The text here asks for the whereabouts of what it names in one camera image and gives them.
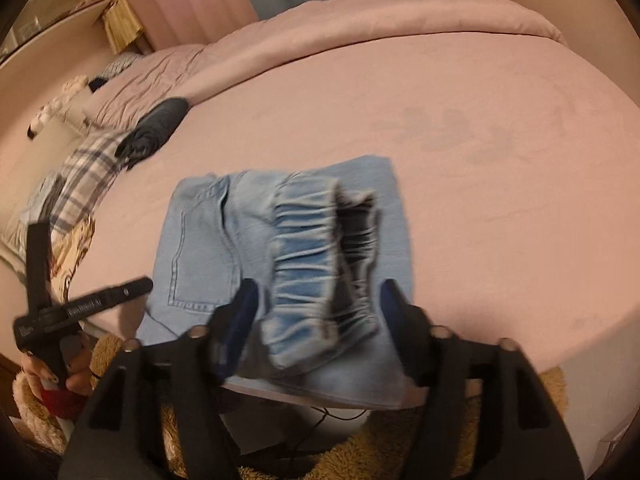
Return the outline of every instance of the denim fabric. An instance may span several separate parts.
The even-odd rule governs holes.
[[[392,408],[403,374],[378,295],[395,278],[410,296],[410,272],[406,221],[384,158],[190,178],[170,202],[138,337],[176,338],[253,278],[258,321],[242,377],[230,382]]]

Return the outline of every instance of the jeans pocket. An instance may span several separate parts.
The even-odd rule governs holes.
[[[238,254],[225,230],[228,180],[217,180],[181,213],[172,258],[169,306],[210,314],[238,289]]]

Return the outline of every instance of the human hand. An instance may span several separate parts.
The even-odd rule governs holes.
[[[89,337],[87,334],[81,332],[80,338],[82,340],[82,350],[68,365],[68,378],[65,386],[70,392],[89,396],[93,391],[91,387],[92,372],[91,368],[89,368],[92,352],[89,350]],[[42,381],[56,382],[52,381],[52,371],[43,361],[27,354],[22,355],[22,370],[27,376],[33,395],[42,400]]]

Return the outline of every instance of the plaid shirt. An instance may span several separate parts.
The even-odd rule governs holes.
[[[65,161],[60,170],[65,185],[50,215],[52,236],[65,235],[100,204],[122,166],[115,151],[127,134],[89,134]]]

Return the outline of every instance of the beige wall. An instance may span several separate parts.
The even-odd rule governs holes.
[[[83,73],[94,75],[113,59],[100,21],[73,35],[63,32],[48,35],[27,55],[0,67],[0,175],[8,173],[28,149],[31,118],[62,84]],[[12,322],[26,309],[24,287],[0,262],[0,353],[16,362],[20,353]]]

